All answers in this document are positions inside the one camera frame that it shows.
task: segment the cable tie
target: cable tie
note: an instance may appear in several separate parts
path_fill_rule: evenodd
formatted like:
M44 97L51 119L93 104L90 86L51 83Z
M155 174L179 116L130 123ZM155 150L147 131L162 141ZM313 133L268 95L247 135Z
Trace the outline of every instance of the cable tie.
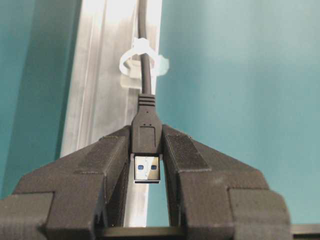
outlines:
M126 51L120 58L119 69L122 74L129 76L132 79L141 79L141 62L133 60L134 55L148 54L154 61L154 66L151 68L151 76L162 76L168 72L169 60L162 55L158 55L151 47L149 40L145 38L134 38L133 46Z

